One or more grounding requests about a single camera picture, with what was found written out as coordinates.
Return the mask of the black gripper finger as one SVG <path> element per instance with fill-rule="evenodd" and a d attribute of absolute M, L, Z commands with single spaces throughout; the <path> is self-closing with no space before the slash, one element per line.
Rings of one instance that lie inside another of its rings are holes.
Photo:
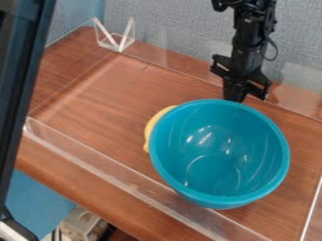
<path fill-rule="evenodd" d="M 243 83 L 234 83 L 232 88 L 232 101 L 240 103 L 247 96 L 247 88 Z"/>
<path fill-rule="evenodd" d="M 222 80 L 222 96 L 225 100 L 233 100 L 233 84 L 225 79 Z"/>

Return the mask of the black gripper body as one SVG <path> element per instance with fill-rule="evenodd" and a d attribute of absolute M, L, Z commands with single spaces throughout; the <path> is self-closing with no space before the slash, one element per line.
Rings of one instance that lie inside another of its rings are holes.
<path fill-rule="evenodd" d="M 264 52 L 268 42 L 263 40 L 257 45 L 245 47 L 232 42 L 230 57 L 213 55 L 209 71 L 228 80 L 232 84 L 243 83 L 247 94 L 259 100 L 265 100 L 271 81 L 261 73 Z"/>

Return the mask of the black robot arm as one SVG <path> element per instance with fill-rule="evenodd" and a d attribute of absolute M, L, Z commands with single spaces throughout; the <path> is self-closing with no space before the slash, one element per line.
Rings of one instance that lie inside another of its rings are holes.
<path fill-rule="evenodd" d="M 212 56 L 209 71 L 222 78 L 224 99 L 240 103 L 249 94 L 265 100 L 271 81 L 261 73 L 268 45 L 277 49 L 269 38 L 275 30 L 276 0 L 210 0 L 214 11 L 233 9 L 230 56 Z"/>

